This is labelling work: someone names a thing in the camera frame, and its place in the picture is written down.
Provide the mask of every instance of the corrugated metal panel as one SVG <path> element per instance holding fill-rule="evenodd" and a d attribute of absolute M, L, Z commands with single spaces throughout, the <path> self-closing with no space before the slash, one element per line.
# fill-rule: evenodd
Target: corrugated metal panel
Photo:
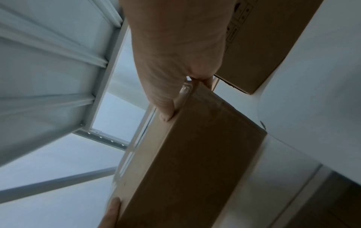
<path fill-rule="evenodd" d="M 0 1 L 0 166 L 97 110 L 123 40 L 117 10 L 109 0 Z"/>

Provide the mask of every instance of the cardboard box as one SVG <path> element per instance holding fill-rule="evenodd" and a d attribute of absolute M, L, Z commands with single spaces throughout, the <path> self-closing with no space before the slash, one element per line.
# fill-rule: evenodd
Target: cardboard box
<path fill-rule="evenodd" d="M 238 0 L 217 76 L 253 94 L 291 50 L 323 0 Z"/>
<path fill-rule="evenodd" d="M 257 157 L 266 132 L 203 84 L 175 105 L 169 122 L 147 111 L 119 165 L 119 228 L 210 228 Z"/>

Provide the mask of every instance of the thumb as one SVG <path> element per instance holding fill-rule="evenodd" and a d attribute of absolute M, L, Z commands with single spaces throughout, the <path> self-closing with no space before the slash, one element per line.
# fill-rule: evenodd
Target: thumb
<path fill-rule="evenodd" d="M 150 103 L 160 111 L 160 118 L 168 121 L 174 114 L 174 99 L 182 88 L 186 71 L 176 57 L 141 55 L 134 51 L 135 66 L 144 92 Z"/>

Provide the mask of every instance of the hand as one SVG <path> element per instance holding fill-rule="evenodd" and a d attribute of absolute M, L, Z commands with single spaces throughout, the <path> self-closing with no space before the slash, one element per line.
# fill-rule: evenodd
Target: hand
<path fill-rule="evenodd" d="M 108 211 L 101 220 L 98 228 L 115 228 L 115 225 L 118 220 L 119 210 L 120 210 L 120 199 L 118 197 L 113 198 L 109 205 Z"/>
<path fill-rule="evenodd" d="M 235 0 L 121 0 L 142 87 L 168 121 L 186 79 L 211 87 Z"/>

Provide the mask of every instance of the box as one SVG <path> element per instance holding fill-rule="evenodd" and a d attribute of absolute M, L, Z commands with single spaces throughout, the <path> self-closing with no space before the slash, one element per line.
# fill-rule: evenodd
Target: box
<path fill-rule="evenodd" d="M 175 105 L 169 122 L 148 109 L 119 165 L 118 228 L 210 228 L 257 158 L 266 132 L 203 84 Z"/>
<path fill-rule="evenodd" d="M 238 0 L 217 77 L 253 94 L 291 50 L 323 0 Z"/>

